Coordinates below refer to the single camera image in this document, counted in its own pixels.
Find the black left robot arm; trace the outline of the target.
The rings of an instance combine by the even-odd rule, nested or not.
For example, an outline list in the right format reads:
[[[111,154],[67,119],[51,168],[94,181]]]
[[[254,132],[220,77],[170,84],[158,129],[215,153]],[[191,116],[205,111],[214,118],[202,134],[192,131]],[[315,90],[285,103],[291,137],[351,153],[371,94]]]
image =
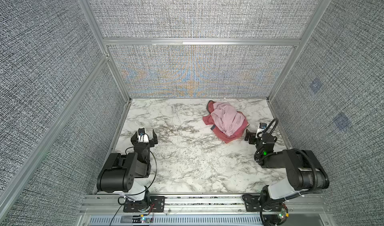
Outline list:
[[[139,128],[131,137],[133,152],[111,153],[97,178],[97,191],[119,194],[128,202],[151,202],[149,186],[143,186],[137,179],[150,176],[151,160],[155,156],[151,149],[158,144],[158,137],[152,131],[150,138],[144,128]]]

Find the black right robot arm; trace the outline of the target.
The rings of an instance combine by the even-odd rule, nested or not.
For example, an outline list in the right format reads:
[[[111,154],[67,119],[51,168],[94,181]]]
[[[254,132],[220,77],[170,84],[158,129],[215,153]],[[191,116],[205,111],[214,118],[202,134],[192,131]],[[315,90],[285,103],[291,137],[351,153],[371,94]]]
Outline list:
[[[259,195],[244,194],[246,210],[277,211],[290,199],[327,189],[330,180],[324,168],[311,150],[284,149],[274,151],[277,137],[269,133],[246,130],[245,141],[256,147],[254,161],[266,169],[286,170],[287,176],[272,185],[264,186]]]

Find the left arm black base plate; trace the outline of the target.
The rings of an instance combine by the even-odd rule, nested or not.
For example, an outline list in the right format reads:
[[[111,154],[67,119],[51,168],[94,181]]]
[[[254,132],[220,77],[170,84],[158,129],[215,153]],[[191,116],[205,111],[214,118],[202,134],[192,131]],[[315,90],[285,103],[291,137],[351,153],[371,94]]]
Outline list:
[[[151,213],[163,213],[165,208],[164,196],[150,196],[142,201],[134,201],[126,199],[124,203],[124,213],[137,213],[148,214]]]

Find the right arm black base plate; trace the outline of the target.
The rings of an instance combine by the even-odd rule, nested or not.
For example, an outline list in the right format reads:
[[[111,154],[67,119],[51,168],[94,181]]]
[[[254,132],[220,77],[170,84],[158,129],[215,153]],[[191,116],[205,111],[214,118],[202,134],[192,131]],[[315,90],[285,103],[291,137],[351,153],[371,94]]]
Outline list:
[[[264,212],[279,212],[283,208],[282,203],[270,203],[272,199],[266,195],[244,194],[242,200],[247,212],[259,212],[266,203],[269,204],[264,206]]]

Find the salmon pink printed t-shirt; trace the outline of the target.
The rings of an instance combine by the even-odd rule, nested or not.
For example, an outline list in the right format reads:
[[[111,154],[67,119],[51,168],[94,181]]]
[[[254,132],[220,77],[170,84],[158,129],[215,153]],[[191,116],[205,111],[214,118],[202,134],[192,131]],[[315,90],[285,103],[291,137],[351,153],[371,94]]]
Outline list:
[[[230,143],[242,137],[249,123],[244,114],[237,111],[228,102],[207,103],[208,115],[203,116],[205,125],[211,125],[213,133],[224,143]]]

